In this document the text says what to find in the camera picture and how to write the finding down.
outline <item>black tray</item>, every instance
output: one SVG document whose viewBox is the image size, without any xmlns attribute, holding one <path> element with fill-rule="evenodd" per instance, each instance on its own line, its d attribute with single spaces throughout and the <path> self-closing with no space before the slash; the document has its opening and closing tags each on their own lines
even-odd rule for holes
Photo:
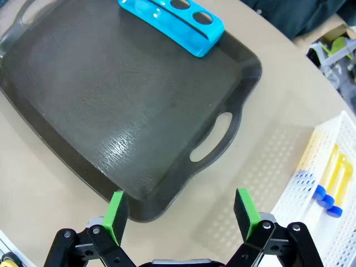
<svg viewBox="0 0 356 267">
<path fill-rule="evenodd" d="M 226 32 L 194 57 L 116 0 L 59 1 L 28 27 L 32 2 L 0 40 L 3 92 L 98 194 L 121 188 L 132 219 L 157 218 L 233 140 L 258 59 Z M 222 112 L 233 115 L 227 133 L 191 162 Z"/>
</svg>

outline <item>yellow object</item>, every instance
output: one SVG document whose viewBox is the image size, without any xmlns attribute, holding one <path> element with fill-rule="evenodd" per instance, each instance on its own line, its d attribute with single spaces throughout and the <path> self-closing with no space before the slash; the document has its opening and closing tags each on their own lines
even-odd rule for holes
<svg viewBox="0 0 356 267">
<path fill-rule="evenodd" d="M 345 164 L 345 176 L 337 193 L 334 206 L 337 206 L 339 208 L 343 207 L 347 192 L 349 191 L 349 187 L 351 184 L 352 174 L 353 167 L 350 163 L 347 162 Z"/>
<path fill-rule="evenodd" d="M 18 265 L 12 260 L 7 259 L 0 264 L 0 267 L 18 267 Z"/>
<path fill-rule="evenodd" d="M 345 175 L 345 166 L 347 164 L 347 159 L 344 154 L 340 154 L 338 158 L 338 162 L 330 183 L 327 189 L 327 195 L 331 196 L 333 199 L 336 198 L 338 191 L 340 189 L 341 183 L 343 181 L 343 177 Z"/>
<path fill-rule="evenodd" d="M 335 144 L 335 146 L 333 148 L 333 152 L 332 152 L 329 162 L 327 164 L 327 167 L 325 168 L 323 176 L 319 182 L 319 185 L 321 185 L 325 189 L 328 188 L 330 181 L 332 180 L 333 173 L 337 166 L 339 156 L 340 156 L 340 149 L 339 149 L 339 146 Z"/>
</svg>

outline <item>test tube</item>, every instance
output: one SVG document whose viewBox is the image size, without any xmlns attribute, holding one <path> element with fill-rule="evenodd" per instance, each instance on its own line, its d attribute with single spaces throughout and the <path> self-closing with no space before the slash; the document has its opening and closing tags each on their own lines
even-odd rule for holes
<svg viewBox="0 0 356 267">
<path fill-rule="evenodd" d="M 327 210 L 327 214 L 335 217 L 340 218 L 341 214 L 343 213 L 343 205 L 346 199 L 346 195 L 349 191 L 349 187 L 351 184 L 351 178 L 353 174 L 353 167 L 350 163 L 346 163 L 345 166 L 345 176 L 341 183 L 339 192 L 335 199 L 335 204 L 330 209 Z"/>
<path fill-rule="evenodd" d="M 344 154 L 340 154 L 333 176 L 328 185 L 327 193 L 325 194 L 323 199 L 318 200 L 318 204 L 320 206 L 326 209 L 330 209 L 334 205 L 336 196 L 338 194 L 341 183 L 343 181 L 343 177 L 345 175 L 346 163 L 347 163 L 346 156 Z"/>
<path fill-rule="evenodd" d="M 327 167 L 325 168 L 325 171 L 322 175 L 322 178 L 320 179 L 317 189 L 315 189 L 315 193 L 313 195 L 314 199 L 321 200 L 326 195 L 328 185 L 333 177 L 333 173 L 336 168 L 336 164 L 338 163 L 339 155 L 340 155 L 339 146 L 337 144 L 335 144 L 332 154 L 329 158 Z"/>
</svg>

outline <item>blue cap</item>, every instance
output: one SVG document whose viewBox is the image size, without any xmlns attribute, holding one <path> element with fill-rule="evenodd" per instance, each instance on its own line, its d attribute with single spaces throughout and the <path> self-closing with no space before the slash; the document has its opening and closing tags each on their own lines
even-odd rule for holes
<svg viewBox="0 0 356 267">
<path fill-rule="evenodd" d="M 323 188 L 321 185 L 318 185 L 317 189 L 315 189 L 315 193 L 313 195 L 313 199 L 321 200 L 321 199 L 324 198 L 326 193 L 327 193 L 327 191 L 325 190 L 325 188 Z"/>
<path fill-rule="evenodd" d="M 337 206 L 333 206 L 327 210 L 327 214 L 334 218 L 340 218 L 343 210 Z"/>
<path fill-rule="evenodd" d="M 330 209 L 334 205 L 335 200 L 332 196 L 325 195 L 322 200 L 318 200 L 317 202 L 320 206 Z"/>
</svg>

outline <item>green gripper pad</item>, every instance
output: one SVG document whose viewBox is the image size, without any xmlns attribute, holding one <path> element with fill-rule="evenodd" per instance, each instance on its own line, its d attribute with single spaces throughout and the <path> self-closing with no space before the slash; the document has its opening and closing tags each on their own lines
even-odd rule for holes
<svg viewBox="0 0 356 267">
<path fill-rule="evenodd" d="M 128 218 L 126 195 L 123 191 L 115 192 L 109 203 L 102 226 L 109 232 L 114 241 L 120 245 L 122 234 Z"/>
<path fill-rule="evenodd" d="M 237 189 L 234 212 L 244 241 L 250 236 L 261 217 L 246 188 Z"/>
</svg>

